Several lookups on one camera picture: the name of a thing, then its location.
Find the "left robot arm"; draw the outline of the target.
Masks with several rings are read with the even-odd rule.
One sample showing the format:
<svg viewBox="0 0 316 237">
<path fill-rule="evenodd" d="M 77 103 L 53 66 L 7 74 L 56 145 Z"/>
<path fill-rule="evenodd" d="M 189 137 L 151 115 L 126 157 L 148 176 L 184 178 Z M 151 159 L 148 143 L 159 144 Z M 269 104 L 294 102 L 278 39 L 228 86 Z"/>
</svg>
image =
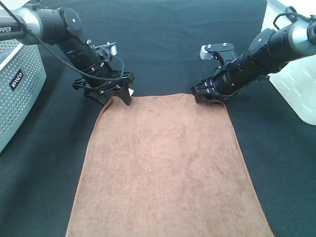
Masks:
<svg viewBox="0 0 316 237">
<path fill-rule="evenodd" d="M 40 2 L 26 3 L 16 10 L 1 7 L 7 13 L 0 18 L 0 39 L 18 40 L 24 45 L 57 45 L 69 62 L 66 66 L 82 77 L 73 82 L 73 88 L 83 89 L 84 96 L 102 105 L 111 97 L 120 98 L 130 105 L 129 85 L 134 81 L 132 72 L 124 68 L 114 70 L 109 65 L 117 56 L 116 42 L 94 46 L 87 37 L 79 15 L 71 8 L 49 9 Z"/>
</svg>

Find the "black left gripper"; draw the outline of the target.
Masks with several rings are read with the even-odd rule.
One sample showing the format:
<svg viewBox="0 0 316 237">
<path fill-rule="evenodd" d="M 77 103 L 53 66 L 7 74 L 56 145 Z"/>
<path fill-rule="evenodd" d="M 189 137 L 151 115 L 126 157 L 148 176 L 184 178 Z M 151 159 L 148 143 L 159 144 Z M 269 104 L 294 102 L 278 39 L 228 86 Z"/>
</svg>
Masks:
<svg viewBox="0 0 316 237">
<path fill-rule="evenodd" d="M 85 78 L 77 79 L 73 83 L 73 88 L 78 90 L 84 89 L 83 95 L 90 98 L 102 106 L 105 106 L 112 96 L 119 97 L 125 105 L 129 106 L 132 98 L 129 93 L 129 84 L 134 82 L 134 74 L 132 72 L 123 72 L 120 78 L 101 78 L 93 79 L 91 86 Z"/>
</svg>

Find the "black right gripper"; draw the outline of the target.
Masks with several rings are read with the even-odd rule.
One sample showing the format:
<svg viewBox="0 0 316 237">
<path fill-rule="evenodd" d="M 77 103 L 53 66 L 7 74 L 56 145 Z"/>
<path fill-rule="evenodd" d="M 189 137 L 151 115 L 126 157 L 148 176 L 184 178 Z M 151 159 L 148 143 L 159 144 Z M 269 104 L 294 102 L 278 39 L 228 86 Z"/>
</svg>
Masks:
<svg viewBox="0 0 316 237">
<path fill-rule="evenodd" d="M 222 103 L 220 99 L 229 99 L 238 91 L 238 78 L 233 79 L 229 75 L 219 75 L 203 79 L 192 87 L 192 94 L 197 103 L 204 101 L 210 103 Z"/>
</svg>

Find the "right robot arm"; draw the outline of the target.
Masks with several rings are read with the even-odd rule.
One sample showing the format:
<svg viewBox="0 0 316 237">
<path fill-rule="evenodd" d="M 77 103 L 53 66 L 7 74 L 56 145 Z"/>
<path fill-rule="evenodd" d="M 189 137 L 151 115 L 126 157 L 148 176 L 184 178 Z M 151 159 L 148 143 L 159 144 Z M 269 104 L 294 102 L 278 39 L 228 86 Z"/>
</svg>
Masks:
<svg viewBox="0 0 316 237">
<path fill-rule="evenodd" d="M 289 62 L 315 55 L 316 18 L 296 20 L 277 31 L 265 29 L 241 55 L 234 48 L 226 42 L 201 47 L 201 59 L 213 58 L 220 66 L 192 87 L 196 102 L 228 99 L 250 83 L 280 72 Z"/>
</svg>

